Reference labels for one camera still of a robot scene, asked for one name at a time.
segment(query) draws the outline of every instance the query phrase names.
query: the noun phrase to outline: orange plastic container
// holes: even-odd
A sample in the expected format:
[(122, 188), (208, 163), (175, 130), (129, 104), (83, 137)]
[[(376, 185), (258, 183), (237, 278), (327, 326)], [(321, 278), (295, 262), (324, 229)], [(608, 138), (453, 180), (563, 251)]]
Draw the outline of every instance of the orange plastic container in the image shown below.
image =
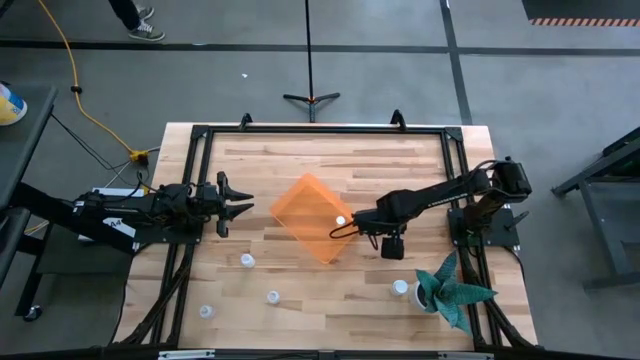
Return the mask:
[[(329, 233), (342, 226), (337, 218), (351, 222), (351, 209), (311, 174), (303, 175), (272, 207), (271, 214), (318, 260), (328, 264), (356, 234), (332, 239)], [(348, 227), (342, 233), (352, 232)]]

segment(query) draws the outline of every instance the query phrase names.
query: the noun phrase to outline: wooden table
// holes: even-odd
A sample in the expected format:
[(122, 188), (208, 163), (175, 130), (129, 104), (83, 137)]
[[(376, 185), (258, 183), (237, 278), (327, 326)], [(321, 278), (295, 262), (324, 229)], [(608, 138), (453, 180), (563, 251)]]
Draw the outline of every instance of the wooden table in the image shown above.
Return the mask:
[[(167, 124), (154, 186), (181, 181), (192, 125)], [(463, 134), (469, 167), (494, 158), (487, 127), (466, 126)], [(209, 179), (225, 171), (234, 189), (255, 195), (255, 207), (231, 224), (227, 239), (215, 234), (215, 223), (205, 227), (191, 271), (181, 348), (472, 349), (471, 338), (451, 329), (441, 315), (425, 314), (406, 296), (389, 291), (394, 280), (415, 282), (414, 269), (434, 272), (453, 250), (448, 206), (429, 209), (409, 224), (404, 260), (381, 259), (366, 238), (357, 238), (331, 265), (313, 258), (269, 213), (307, 172), (354, 211), (374, 207), (391, 190), (442, 182), (437, 136), (217, 134), (211, 159)], [(166, 245), (152, 245), (134, 259), (116, 340), (127, 336), (157, 299), (166, 251)], [(255, 257), (255, 268), (242, 267), (243, 253)], [(499, 292), (496, 301), (522, 335), (536, 343), (518, 263), (502, 248), (487, 248), (487, 261)], [(280, 293), (278, 306), (266, 303), (270, 290)], [(216, 309), (212, 319), (200, 318), (202, 305)], [(489, 338), (483, 305), (479, 312)]]

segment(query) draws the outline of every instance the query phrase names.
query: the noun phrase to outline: sneaker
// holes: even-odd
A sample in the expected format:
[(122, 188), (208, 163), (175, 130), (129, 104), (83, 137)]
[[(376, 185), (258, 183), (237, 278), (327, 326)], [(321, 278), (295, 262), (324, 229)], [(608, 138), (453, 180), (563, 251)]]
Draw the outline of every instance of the sneaker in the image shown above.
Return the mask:
[(143, 7), (136, 4), (136, 9), (138, 10), (138, 16), (140, 20), (150, 19), (155, 13), (155, 9), (153, 7)]
[(144, 22), (144, 20), (140, 20), (138, 28), (129, 31), (129, 37), (142, 41), (155, 42), (164, 39), (164, 33), (161, 31), (154, 31), (153, 26)]

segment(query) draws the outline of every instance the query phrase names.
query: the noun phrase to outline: black stand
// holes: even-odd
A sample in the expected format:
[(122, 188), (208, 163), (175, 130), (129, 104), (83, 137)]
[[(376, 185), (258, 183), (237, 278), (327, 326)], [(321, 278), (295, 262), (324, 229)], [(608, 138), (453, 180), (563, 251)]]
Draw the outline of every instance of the black stand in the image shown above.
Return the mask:
[(316, 122), (316, 105), (323, 100), (340, 97), (340, 93), (333, 93), (323, 96), (313, 96), (313, 69), (311, 66), (311, 30), (309, 29), (309, 0), (304, 1), (304, 11), (307, 22), (307, 60), (309, 62), (309, 97), (284, 94), (282, 97), (288, 100), (302, 101), (309, 107), (309, 122)]

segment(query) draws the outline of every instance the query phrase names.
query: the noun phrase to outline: concrete floor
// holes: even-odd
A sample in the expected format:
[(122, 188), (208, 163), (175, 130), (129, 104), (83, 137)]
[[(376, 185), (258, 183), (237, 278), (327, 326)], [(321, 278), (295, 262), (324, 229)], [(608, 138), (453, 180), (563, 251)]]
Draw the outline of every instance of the concrete floor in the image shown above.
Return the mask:
[[(106, 1), (49, 3), (74, 40), (128, 41)], [(157, 10), (151, 23), (167, 32), (168, 43), (304, 43), (300, 1), (151, 3)], [(459, 46), (640, 47), (640, 28), (533, 27), (518, 0), (449, 3)], [(446, 45), (438, 0), (312, 0), (311, 7), (318, 44)], [(0, 19), (0, 38), (57, 40), (57, 34), (37, 2), (24, 0)], [(306, 94), (304, 53), (86, 50), (75, 56), (85, 108), (136, 148), (159, 145), (170, 121), (239, 121), (245, 112), (257, 121), (306, 121), (304, 109), (281, 98)], [(343, 94), (320, 111), (319, 122), (384, 123), (399, 108), (412, 124), (461, 123), (448, 55), (317, 53), (313, 59), (316, 93)], [(517, 210), (531, 211), (519, 232), (540, 344), (638, 357), (640, 288), (582, 290), (582, 281), (607, 274), (604, 257), (579, 195), (560, 201), (548, 190), (637, 126), (640, 58), (462, 56), (461, 64), (473, 123), (490, 127), (497, 155), (523, 162), (534, 188)], [(64, 51), (0, 49), (0, 79), (57, 86), (61, 120), (114, 163), (123, 161), (119, 145), (78, 113), (67, 91), (71, 72)], [(133, 170), (124, 176), (135, 178)], [(111, 177), (53, 122), (26, 174), (29, 183), (65, 198)], [(14, 261), (1, 308), (15, 306), (30, 261)], [(0, 313), (0, 352), (106, 344), (123, 281), (45, 277), (38, 293), (46, 307), (41, 319), (26, 324), (10, 311)]]

